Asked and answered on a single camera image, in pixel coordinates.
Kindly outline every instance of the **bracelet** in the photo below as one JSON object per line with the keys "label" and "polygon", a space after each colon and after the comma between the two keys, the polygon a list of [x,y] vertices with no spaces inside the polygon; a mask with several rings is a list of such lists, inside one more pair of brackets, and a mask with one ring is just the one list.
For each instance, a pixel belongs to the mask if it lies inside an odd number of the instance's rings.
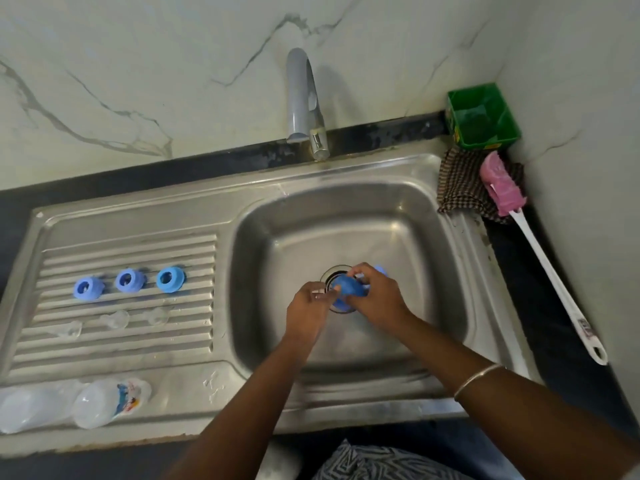
{"label": "bracelet", "polygon": [[469,377],[469,379],[467,379],[465,381],[464,384],[462,384],[462,386],[460,386],[458,388],[458,390],[456,391],[456,393],[453,395],[453,400],[455,402],[458,402],[458,396],[460,395],[460,393],[462,391],[464,391],[465,387],[467,387],[469,384],[471,384],[471,382],[475,381],[476,379],[480,379],[482,376],[484,376],[485,374],[494,371],[498,368],[502,367],[501,364],[499,363],[492,363],[489,367],[485,367],[482,371],[480,372],[476,372],[473,376]]}

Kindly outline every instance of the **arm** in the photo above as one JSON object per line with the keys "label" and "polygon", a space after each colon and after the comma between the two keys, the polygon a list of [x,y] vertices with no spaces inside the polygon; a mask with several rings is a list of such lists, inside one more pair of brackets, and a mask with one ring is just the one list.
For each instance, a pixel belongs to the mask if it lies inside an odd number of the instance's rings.
{"label": "arm", "polygon": [[275,350],[204,429],[165,480],[254,479],[293,381],[316,343],[338,291],[318,294],[307,283],[287,308],[287,327]]}
{"label": "arm", "polygon": [[[348,304],[418,355],[450,393],[492,364],[409,311],[397,283],[364,263],[371,284]],[[471,382],[458,396],[469,416],[528,480],[619,480],[640,463],[640,444],[586,411],[506,369]]]}

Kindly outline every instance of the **green plastic box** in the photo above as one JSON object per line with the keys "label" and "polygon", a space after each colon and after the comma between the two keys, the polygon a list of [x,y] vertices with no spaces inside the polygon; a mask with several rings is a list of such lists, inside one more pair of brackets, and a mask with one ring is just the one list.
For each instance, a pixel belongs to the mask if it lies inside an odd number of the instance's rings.
{"label": "green plastic box", "polygon": [[500,89],[494,83],[449,92],[447,125],[465,150],[506,148],[521,137]]}

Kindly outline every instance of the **faucet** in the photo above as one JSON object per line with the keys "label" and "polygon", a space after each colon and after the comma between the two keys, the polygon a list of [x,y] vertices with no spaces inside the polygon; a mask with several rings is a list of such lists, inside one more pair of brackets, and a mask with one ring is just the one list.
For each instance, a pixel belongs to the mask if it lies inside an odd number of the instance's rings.
{"label": "faucet", "polygon": [[301,48],[293,48],[287,56],[288,88],[288,143],[300,143],[307,138],[311,143],[314,160],[320,162],[329,158],[329,144],[324,128],[324,118],[320,112],[314,73],[307,53]]}

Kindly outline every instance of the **drain strainer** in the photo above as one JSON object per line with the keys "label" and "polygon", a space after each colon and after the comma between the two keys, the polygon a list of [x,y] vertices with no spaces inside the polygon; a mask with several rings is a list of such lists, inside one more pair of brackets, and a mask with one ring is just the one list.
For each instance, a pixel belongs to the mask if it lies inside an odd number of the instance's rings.
{"label": "drain strainer", "polygon": [[[325,291],[331,290],[333,281],[341,274],[347,274],[348,270],[350,269],[351,269],[351,266],[348,266],[347,264],[339,264],[338,266],[333,266],[327,269],[322,275],[322,278],[320,278],[320,281],[324,283],[324,290]],[[334,305],[331,305],[329,309],[334,313],[340,313],[342,315],[346,315],[348,313],[352,313],[356,311],[354,308],[351,308],[351,307],[347,309],[341,309]]]}

